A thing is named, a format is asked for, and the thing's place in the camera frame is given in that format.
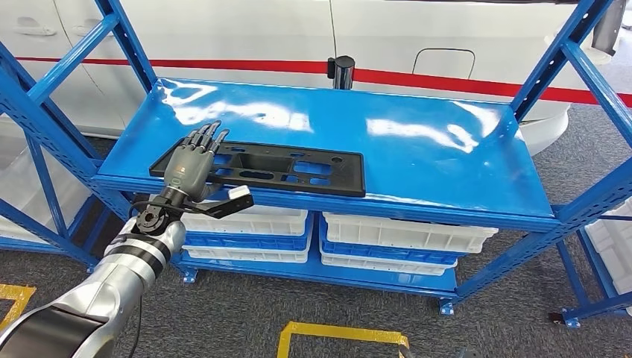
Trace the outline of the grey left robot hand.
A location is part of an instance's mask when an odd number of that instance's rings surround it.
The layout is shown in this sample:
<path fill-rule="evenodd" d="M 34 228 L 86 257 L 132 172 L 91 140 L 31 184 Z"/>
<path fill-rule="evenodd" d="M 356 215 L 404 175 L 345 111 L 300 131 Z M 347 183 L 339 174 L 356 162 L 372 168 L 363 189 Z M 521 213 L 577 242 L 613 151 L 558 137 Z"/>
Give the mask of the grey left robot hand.
<path fill-rule="evenodd" d="M 230 130 L 215 132 L 221 120 L 194 129 L 176 145 L 165 169 L 164 183 L 167 187 L 186 194 L 193 202 L 203 201 L 210 193 L 206 179 L 212 169 L 215 155 Z"/>

